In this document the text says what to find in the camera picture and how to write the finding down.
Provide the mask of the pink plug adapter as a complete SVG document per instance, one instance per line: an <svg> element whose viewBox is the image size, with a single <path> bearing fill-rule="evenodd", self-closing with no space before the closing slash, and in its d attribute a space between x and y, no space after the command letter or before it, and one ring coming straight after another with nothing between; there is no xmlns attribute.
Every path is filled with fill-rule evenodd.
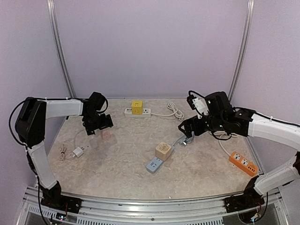
<svg viewBox="0 0 300 225"><path fill-rule="evenodd" d="M110 133L110 131L109 131L109 130L103 130L103 131L102 131L102 138L103 138L104 140L110 139L110 138L111 138L111 133Z"/></svg>

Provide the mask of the beige cube socket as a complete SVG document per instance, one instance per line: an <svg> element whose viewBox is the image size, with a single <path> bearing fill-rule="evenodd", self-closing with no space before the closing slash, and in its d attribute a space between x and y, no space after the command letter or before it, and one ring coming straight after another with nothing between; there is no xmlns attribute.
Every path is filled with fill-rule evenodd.
<svg viewBox="0 0 300 225"><path fill-rule="evenodd" d="M155 157L166 161L174 151L174 146L165 142L160 142L155 148Z"/></svg>

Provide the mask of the yellow cube socket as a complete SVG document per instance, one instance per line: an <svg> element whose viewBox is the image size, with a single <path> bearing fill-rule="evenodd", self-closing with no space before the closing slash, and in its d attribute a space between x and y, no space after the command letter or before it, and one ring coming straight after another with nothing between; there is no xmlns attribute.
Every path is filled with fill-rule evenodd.
<svg viewBox="0 0 300 225"><path fill-rule="evenodd" d="M133 100L131 104L131 110L133 115L142 115L143 113L143 101Z"/></svg>

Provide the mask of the white power strip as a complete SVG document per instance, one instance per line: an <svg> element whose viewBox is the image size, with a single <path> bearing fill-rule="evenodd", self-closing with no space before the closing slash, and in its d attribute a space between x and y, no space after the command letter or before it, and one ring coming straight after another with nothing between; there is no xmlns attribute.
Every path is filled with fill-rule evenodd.
<svg viewBox="0 0 300 225"><path fill-rule="evenodd" d="M157 117L161 117L161 118L168 118L168 117L174 116L179 121L183 121L183 119L185 117L184 113L177 107L177 105L174 102L169 102L166 107L167 107L168 110L171 111L170 114L154 113L154 112L152 112L152 110L150 108L144 108L144 107L143 107L142 115L133 115L131 107L130 108L125 108L124 114L125 114L125 117L127 117L127 118L150 118L151 116L157 116Z"/></svg>

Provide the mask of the blue power strip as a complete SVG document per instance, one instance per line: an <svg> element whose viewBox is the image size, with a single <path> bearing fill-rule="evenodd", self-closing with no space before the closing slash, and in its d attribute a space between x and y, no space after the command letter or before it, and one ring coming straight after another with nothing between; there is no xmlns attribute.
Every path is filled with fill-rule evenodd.
<svg viewBox="0 0 300 225"><path fill-rule="evenodd" d="M192 132L192 136L190 138L187 138L185 135L183 135L178 140L176 140L174 143L169 144L169 145L173 145L174 148L177 144L186 146L187 144L190 144L193 142L194 137L195 137L195 135ZM150 172L151 174L155 174L160 169L160 167L163 165L164 162L165 161L162 161L161 159L154 156L154 158L146 165L146 170L148 172Z"/></svg>

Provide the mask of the orange power strip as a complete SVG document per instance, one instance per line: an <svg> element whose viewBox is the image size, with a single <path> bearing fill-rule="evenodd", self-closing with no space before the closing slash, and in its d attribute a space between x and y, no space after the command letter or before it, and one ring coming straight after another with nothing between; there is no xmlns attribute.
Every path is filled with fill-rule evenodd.
<svg viewBox="0 0 300 225"><path fill-rule="evenodd" d="M227 141L227 140L231 139L232 137L236 138L237 137L236 134L228 135L225 131L216 131L214 133L210 131L210 134L216 140L218 140L218 143L219 143L221 149L228 155L229 162L231 162L234 166L236 166L237 168L242 170L244 173L246 173L250 177L254 177L257 174L258 167L254 163L252 163L251 161L249 161L248 159L246 159L241 154L239 154L235 151L233 153L229 153L223 146L222 142Z"/></svg>

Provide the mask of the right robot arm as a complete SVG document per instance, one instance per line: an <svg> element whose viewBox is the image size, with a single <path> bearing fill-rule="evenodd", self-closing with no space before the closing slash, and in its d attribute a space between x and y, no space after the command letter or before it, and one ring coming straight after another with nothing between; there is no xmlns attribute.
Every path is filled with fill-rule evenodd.
<svg viewBox="0 0 300 225"><path fill-rule="evenodd" d="M258 137L271 140L297 150L295 156L283 165L250 180L240 197L240 204L250 208L258 198L279 186L284 186L300 177L300 126L255 110L233 107L223 91L196 97L197 92L188 92L187 102L197 115L182 121L178 129L187 138L200 136L205 132L215 134L223 131L244 137Z"/></svg>

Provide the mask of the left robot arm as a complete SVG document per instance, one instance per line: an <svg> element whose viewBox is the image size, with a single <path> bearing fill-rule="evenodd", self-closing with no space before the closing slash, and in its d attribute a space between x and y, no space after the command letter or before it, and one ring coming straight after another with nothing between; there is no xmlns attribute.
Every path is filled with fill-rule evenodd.
<svg viewBox="0 0 300 225"><path fill-rule="evenodd" d="M59 182L54 177L45 151L46 121L51 118L79 116L87 135L96 130L113 127L108 100L93 92L89 98L37 98L28 97L17 105L20 108L15 125L9 131L16 142L25 148L31 170L37 177L43 199L53 207L62 208L66 199L61 194Z"/></svg>

